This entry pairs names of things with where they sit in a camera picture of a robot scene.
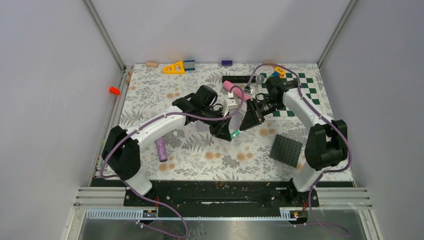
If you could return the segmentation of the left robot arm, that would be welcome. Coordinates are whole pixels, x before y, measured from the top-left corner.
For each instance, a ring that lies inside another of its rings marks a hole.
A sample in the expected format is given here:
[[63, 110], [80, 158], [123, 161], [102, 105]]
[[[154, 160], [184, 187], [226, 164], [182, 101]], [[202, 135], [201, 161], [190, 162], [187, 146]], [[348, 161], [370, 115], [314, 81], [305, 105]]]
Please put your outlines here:
[[140, 150], [195, 121], [208, 125], [213, 137], [230, 142], [231, 116], [215, 109], [217, 97], [215, 90], [201, 85], [195, 93], [176, 99], [167, 110], [144, 123], [127, 128], [113, 127], [101, 153], [104, 166], [109, 166], [116, 177], [136, 192], [135, 197], [142, 205], [152, 204], [155, 192], [141, 169]]

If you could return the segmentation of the green white glue stick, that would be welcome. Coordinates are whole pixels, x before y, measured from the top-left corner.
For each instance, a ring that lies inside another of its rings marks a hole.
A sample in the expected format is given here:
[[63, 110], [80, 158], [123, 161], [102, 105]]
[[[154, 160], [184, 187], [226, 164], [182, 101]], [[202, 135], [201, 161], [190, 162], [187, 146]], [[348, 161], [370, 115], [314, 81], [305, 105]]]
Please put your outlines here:
[[231, 138], [233, 139], [233, 138], [235, 138], [236, 136], [238, 136], [240, 133], [241, 133], [241, 131], [240, 131], [239, 129], [237, 129], [237, 130], [233, 131], [233, 132], [230, 134], [230, 136], [231, 136]]

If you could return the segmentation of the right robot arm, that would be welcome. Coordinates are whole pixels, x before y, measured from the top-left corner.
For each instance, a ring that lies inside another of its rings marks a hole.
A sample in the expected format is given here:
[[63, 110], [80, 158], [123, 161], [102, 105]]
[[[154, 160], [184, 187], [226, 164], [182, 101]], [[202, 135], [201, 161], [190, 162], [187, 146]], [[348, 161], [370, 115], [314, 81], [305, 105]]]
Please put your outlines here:
[[301, 205], [306, 191], [316, 184], [323, 172], [348, 158], [347, 124], [333, 120], [317, 110], [312, 101], [299, 89], [296, 79], [282, 80], [277, 76], [265, 82], [266, 94], [262, 100], [248, 99], [246, 113], [239, 127], [245, 131], [265, 122], [265, 116], [283, 107], [291, 110], [308, 130], [304, 149], [306, 164], [292, 179], [294, 188], [287, 191], [287, 201]]

